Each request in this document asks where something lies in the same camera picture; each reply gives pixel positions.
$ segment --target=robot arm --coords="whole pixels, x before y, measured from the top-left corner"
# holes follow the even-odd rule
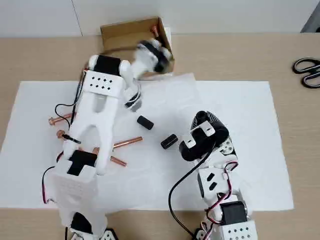
[[[197,169],[201,197],[208,208],[194,237],[197,240],[256,240],[247,191],[240,187],[239,179],[232,172],[238,166],[238,157],[229,131],[211,112],[199,111],[179,150],[183,159],[198,164],[212,149]]]
[[[94,55],[85,70],[77,114],[68,139],[63,143],[63,156],[53,172],[55,200],[62,224],[71,227],[79,239],[99,239],[105,234],[107,218],[99,209],[98,177],[107,171],[113,149],[113,124],[121,99],[135,111],[141,106],[137,78],[148,71],[161,72],[171,55],[159,42],[142,41],[131,65],[126,60]],[[97,128],[100,150],[96,154],[79,151],[89,128]]]

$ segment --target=table surface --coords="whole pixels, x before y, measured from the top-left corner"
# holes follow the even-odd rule
[[[175,74],[193,72],[197,80],[269,81],[292,185],[294,210],[256,212],[260,240],[320,239],[320,91],[307,89],[291,64],[320,56],[318,34],[173,35]],[[0,143],[6,134],[21,80],[77,80],[99,36],[0,39]],[[202,212],[178,214],[190,229]],[[108,215],[121,240],[188,240],[167,211],[121,211]],[[57,210],[0,209],[0,239],[61,240]]]

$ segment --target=cardboard box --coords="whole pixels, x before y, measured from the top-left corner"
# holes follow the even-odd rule
[[[127,21],[100,27],[104,54],[122,60],[128,60],[131,63],[134,60],[134,51],[141,40],[154,38],[151,32],[152,26],[157,25],[159,36],[163,39],[164,47],[171,54],[172,50],[166,36],[166,32],[160,17],[151,17],[142,20]],[[175,59],[172,55],[171,65],[167,73],[174,69]]]

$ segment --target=copper bolt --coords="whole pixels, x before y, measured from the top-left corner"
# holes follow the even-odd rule
[[[63,134],[66,134],[65,131],[63,130],[59,130],[56,132],[56,136],[58,137],[58,139],[63,139],[64,137],[62,136]]]
[[[119,142],[116,142],[113,145],[113,149],[121,148],[123,146],[129,145],[129,144],[133,144],[135,142],[139,142],[139,141],[142,141],[142,140],[143,140],[142,136],[138,136],[138,137],[135,137],[135,138],[132,138],[132,139],[119,141]]]
[[[98,155],[99,154],[99,150],[100,150],[100,147],[95,147],[92,151],[93,154],[95,155]]]
[[[62,115],[62,116],[63,116],[64,118],[66,118],[66,119],[69,119],[69,118],[72,117],[72,112],[67,113],[67,114],[65,114],[65,115]],[[55,118],[50,117],[50,118],[48,119],[49,124],[50,124],[51,126],[56,125],[56,123],[61,122],[62,120],[64,120],[64,119],[63,119],[62,117],[60,117],[60,116],[55,117]]]
[[[157,25],[153,25],[153,26],[150,28],[150,31],[153,33],[153,35],[154,35],[155,38],[158,38],[158,37],[159,37]]]
[[[111,156],[111,157],[110,157],[110,161],[111,161],[111,162],[114,162],[114,163],[116,163],[116,164],[119,164],[119,165],[121,165],[121,166],[123,166],[123,167],[126,167],[126,166],[127,166],[127,163],[126,163],[125,161],[122,161],[122,160],[120,160],[120,159],[118,159],[118,158],[116,158],[116,157],[114,157],[114,156]]]

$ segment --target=white paper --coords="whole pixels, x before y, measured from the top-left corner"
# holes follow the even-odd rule
[[[57,103],[71,103],[76,82],[21,82],[0,154],[0,207],[54,208],[42,203],[41,176],[54,165],[62,149],[57,139],[66,124],[49,126]],[[293,208],[291,187],[282,151],[277,116],[267,82],[194,81],[192,74],[142,83],[143,103],[137,113],[121,107],[114,126],[114,140],[143,136],[144,140],[115,149],[113,156],[127,167],[110,162],[99,176],[100,204],[107,213],[123,209],[167,210],[173,184],[193,165],[182,159],[176,143],[163,150],[160,142],[172,133],[179,139],[189,131],[198,108],[216,114],[227,126],[240,165],[236,169],[256,211]],[[71,110],[59,108],[61,113]],[[152,130],[138,125],[144,115],[154,122]],[[98,144],[91,134],[91,144]],[[90,151],[92,145],[84,146]],[[52,194],[50,172],[45,178]],[[196,175],[174,192],[178,210],[203,210]]]

